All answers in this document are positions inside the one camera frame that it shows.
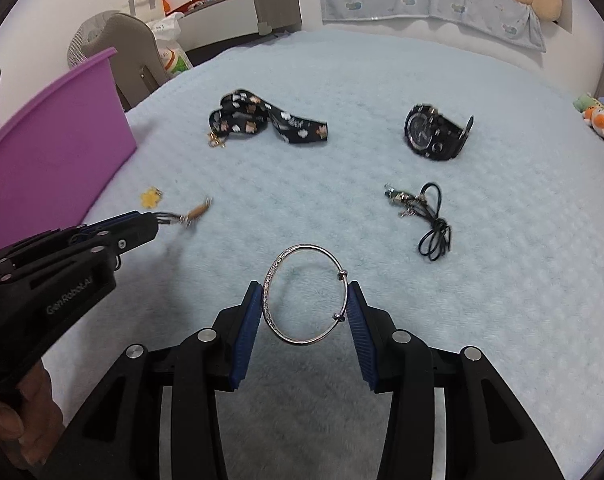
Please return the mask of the person's left hand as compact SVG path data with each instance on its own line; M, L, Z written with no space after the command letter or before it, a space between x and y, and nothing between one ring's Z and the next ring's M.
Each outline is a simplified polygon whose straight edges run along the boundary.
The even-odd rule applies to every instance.
M44 465L66 427L42 361L23 377L18 390L23 399L20 412L0 402L0 445L18 468Z

